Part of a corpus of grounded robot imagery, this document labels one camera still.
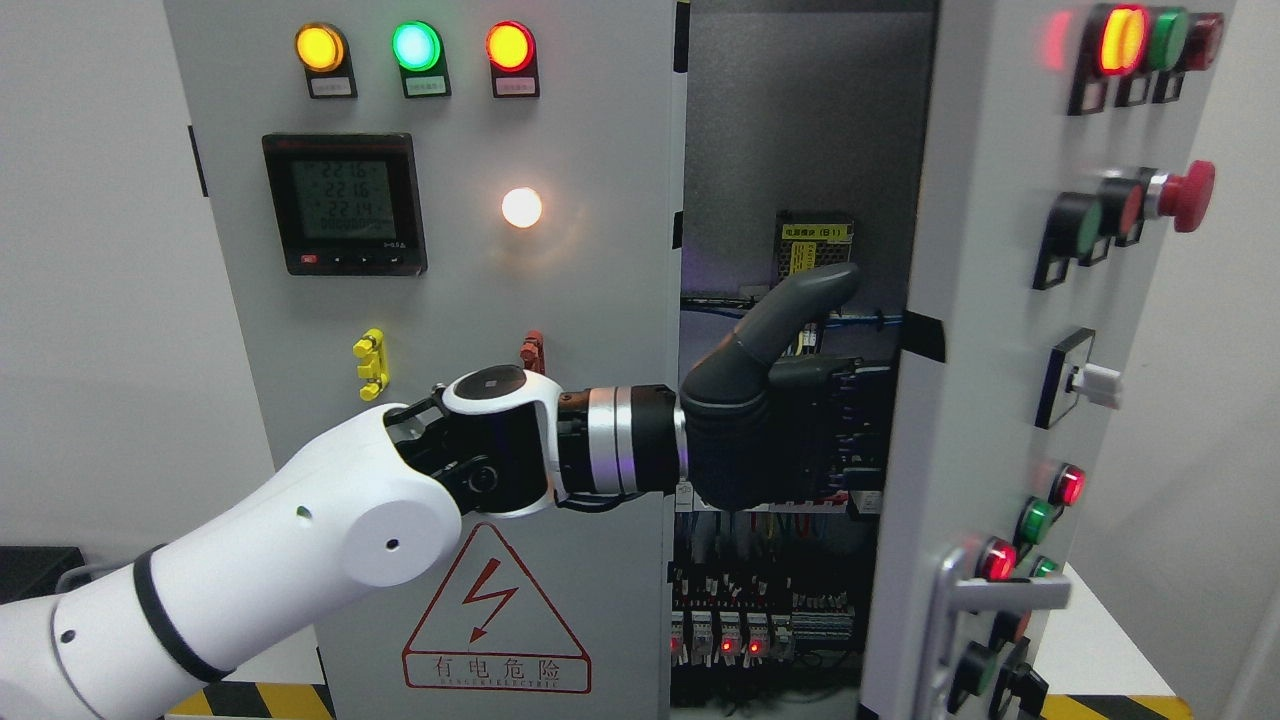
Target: yellow black hazard stripe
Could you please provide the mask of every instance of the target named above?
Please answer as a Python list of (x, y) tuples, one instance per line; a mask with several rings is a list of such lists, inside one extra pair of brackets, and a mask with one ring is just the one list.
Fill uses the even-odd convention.
[[(279, 717), (333, 720), (333, 700), (325, 685), (280, 683), (214, 683), (184, 700), (166, 717)], [(1043, 720), (1193, 720), (1176, 697), (1050, 696)]]
[(333, 700), (325, 685), (214, 683), (165, 714), (179, 716), (333, 720)]
[(1192, 720), (1176, 697), (1055, 694), (1044, 701), (1044, 720)]

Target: white indicator light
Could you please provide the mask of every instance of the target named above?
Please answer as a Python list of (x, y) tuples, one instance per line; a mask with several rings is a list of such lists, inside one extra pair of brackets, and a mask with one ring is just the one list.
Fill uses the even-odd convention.
[(502, 217), (517, 228), (532, 227), (543, 217), (543, 199), (531, 187), (517, 187), (503, 196)]

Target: white switch knob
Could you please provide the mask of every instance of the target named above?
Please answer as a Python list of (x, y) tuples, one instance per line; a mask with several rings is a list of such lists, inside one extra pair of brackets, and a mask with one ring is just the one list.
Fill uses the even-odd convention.
[(1121, 389), (1120, 370), (1085, 363), (1071, 374), (1071, 391), (1083, 395), (1094, 405), (1119, 410)]

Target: electrical cabinet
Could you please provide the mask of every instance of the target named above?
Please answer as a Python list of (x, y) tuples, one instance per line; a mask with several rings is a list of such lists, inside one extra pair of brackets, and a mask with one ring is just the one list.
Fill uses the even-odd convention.
[[(813, 409), (773, 438), (806, 459), (790, 502), (474, 519), (452, 564), (317, 625), (342, 717), (1001, 715), (1034, 643), (992, 638), (1065, 597), (1111, 370), (1208, 202), (1184, 170), (1230, 0), (166, 9), (278, 464), (364, 406), (369, 328), (379, 400), (531, 331), (567, 389), (677, 387), (781, 278), (864, 277), (780, 363)], [(371, 136), (412, 177), (264, 156)], [(379, 247), (406, 200), (412, 268)], [(810, 355), (820, 382), (787, 377)]]

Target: lcd screen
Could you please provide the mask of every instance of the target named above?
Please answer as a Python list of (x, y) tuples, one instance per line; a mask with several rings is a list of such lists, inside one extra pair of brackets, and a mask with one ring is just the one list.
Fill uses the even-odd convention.
[(311, 240), (394, 240), (387, 163), (296, 160), (302, 234)]

